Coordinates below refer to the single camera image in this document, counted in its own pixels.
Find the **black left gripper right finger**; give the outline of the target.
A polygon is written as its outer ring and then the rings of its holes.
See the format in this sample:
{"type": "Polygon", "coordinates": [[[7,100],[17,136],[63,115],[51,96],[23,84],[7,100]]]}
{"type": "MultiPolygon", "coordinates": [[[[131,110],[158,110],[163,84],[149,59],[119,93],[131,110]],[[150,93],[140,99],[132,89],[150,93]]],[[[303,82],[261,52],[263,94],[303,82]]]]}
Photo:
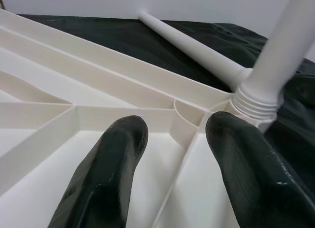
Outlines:
{"type": "Polygon", "coordinates": [[[240,227],[314,227],[314,194],[257,127],[220,111],[205,132],[240,227]]]}

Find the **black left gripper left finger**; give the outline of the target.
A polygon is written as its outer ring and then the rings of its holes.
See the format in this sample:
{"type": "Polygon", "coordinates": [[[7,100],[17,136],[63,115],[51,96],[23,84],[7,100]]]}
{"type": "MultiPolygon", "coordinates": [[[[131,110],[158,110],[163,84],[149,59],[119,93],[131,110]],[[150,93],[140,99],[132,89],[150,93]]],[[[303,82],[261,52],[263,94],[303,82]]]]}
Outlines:
{"type": "Polygon", "coordinates": [[[113,122],[76,168],[51,228],[124,228],[148,127],[136,115],[113,122]]]}

